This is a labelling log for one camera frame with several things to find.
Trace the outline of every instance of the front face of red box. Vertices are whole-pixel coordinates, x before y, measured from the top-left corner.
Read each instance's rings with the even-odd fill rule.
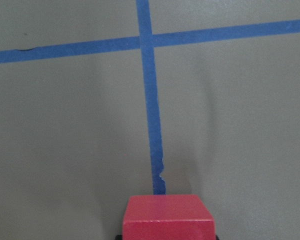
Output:
[[[134,196],[123,240],[215,240],[215,222],[196,195]]]

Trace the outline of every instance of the gray surface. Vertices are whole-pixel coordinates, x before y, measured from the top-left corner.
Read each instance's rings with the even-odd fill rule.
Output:
[[[300,19],[300,0],[150,7],[155,33]],[[136,35],[134,0],[0,1],[0,50]],[[155,56],[168,193],[200,195],[221,240],[300,239],[300,34]],[[151,185],[139,50],[0,64],[0,240],[113,240]]]

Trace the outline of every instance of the red box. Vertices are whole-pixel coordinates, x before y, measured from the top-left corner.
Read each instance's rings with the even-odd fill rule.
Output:
[[[123,240],[216,240],[215,221],[197,195],[141,195],[128,202]]]

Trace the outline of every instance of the blue line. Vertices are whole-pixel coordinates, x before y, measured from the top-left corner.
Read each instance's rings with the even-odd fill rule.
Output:
[[[0,64],[39,59],[99,54],[140,48],[138,36],[0,51]]]
[[[154,47],[300,33],[300,19],[153,35]]]
[[[136,0],[136,8],[139,23],[153,194],[160,195],[166,194],[166,183],[161,178],[161,172],[164,170],[163,147],[149,1]]]

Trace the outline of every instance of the blue tape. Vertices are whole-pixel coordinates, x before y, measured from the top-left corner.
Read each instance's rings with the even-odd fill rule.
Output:
[[[139,48],[139,37],[132,36],[106,40],[42,46],[30,50],[6,50],[0,51],[0,64],[86,54],[99,54]]]
[[[300,33],[300,20],[229,26],[153,35],[154,47]]]
[[[149,1],[136,0],[136,9],[139,23],[153,194],[159,195],[166,194],[166,183],[161,178],[161,172],[164,170],[163,147]]]

